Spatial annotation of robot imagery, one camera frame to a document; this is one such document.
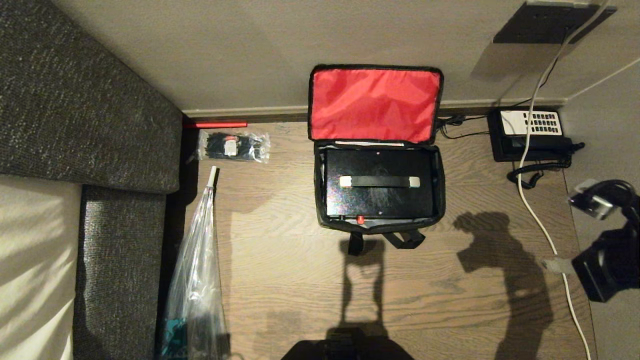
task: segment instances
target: wall plate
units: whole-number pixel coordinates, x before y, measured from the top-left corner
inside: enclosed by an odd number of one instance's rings
[[[598,10],[598,5],[528,5],[524,3],[493,38],[496,44],[561,44]],[[578,42],[618,9],[608,6],[602,14],[572,40]]]

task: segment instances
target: white bedsheet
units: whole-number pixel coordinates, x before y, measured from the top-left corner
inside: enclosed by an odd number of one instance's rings
[[[81,185],[0,176],[0,359],[72,359]]]

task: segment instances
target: baseboard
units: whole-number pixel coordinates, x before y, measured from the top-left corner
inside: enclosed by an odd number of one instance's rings
[[[457,114],[484,115],[500,106],[510,106],[526,99],[502,99],[502,100],[448,100],[440,103],[439,116]],[[560,108],[565,105],[567,99],[538,99],[537,106]],[[213,109],[213,110],[183,110],[190,118],[207,119],[245,119],[249,122],[277,122],[277,121],[304,121],[307,118],[307,105],[301,106],[272,106],[265,108],[237,108],[237,109]]]

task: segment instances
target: clear plastic bag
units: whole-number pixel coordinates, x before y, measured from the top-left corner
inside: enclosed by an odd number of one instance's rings
[[[224,360],[229,343],[214,223],[216,167],[182,240],[164,312],[160,360]]]
[[[198,159],[269,162],[269,134],[221,133],[200,130]]]

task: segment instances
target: telephone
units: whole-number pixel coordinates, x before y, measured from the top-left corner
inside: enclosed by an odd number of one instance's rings
[[[519,161],[524,153],[529,126],[529,152],[527,161],[552,160],[552,163],[537,163],[517,168],[507,178],[517,184],[518,174],[536,172],[522,187],[531,189],[544,175],[543,170],[568,168],[572,154],[583,148],[584,143],[574,144],[563,133],[560,115],[556,111],[497,110],[487,117],[493,159],[495,161]]]

